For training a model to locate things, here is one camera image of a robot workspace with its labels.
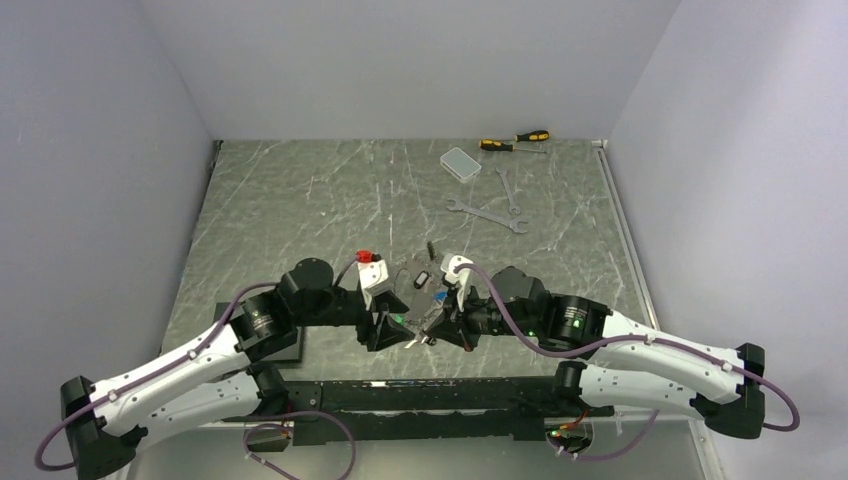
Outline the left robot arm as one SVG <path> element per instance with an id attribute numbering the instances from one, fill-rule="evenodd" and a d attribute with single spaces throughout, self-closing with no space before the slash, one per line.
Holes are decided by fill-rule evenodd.
<path id="1" fill-rule="evenodd" d="M 286 387 L 266 359 L 297 344 L 305 327 L 350 326 L 370 352 L 414 338 L 395 319 L 409 308 L 386 262 L 376 257 L 355 267 L 358 284 L 347 290 L 329 263 L 303 259 L 279 282 L 238 294 L 210 328 L 169 353 L 110 379 L 67 381 L 63 430 L 78 478 L 104 478 L 179 431 L 295 411 L 304 395 Z"/>

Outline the metal key organizer plate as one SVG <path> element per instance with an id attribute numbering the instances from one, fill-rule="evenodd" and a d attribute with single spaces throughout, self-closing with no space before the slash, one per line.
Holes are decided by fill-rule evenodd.
<path id="1" fill-rule="evenodd" d="M 440 266 L 440 260 L 431 261 L 427 250 L 421 250 L 408 256 L 394 269 L 394 291 L 409 307 L 409 311 L 402 315 L 404 324 L 419 336 L 423 335 L 423 330 L 441 313 L 444 300 L 433 300 L 437 292 L 446 291 L 442 284 L 443 272 Z M 421 270 L 428 271 L 431 278 L 423 289 L 416 290 L 413 287 L 413 278 Z"/>

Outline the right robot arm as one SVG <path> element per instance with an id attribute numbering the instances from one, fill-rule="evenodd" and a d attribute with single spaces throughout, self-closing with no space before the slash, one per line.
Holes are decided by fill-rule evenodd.
<path id="1" fill-rule="evenodd" d="M 713 347 L 642 324 L 602 303 L 550 292 L 515 267 L 469 286 L 471 269 L 448 273 L 448 293 L 426 336 L 473 351 L 481 337 L 509 335 L 559 360 L 551 401 L 557 411 L 632 406 L 701 420 L 722 435 L 757 439 L 765 396 L 755 382 L 764 350 Z"/>

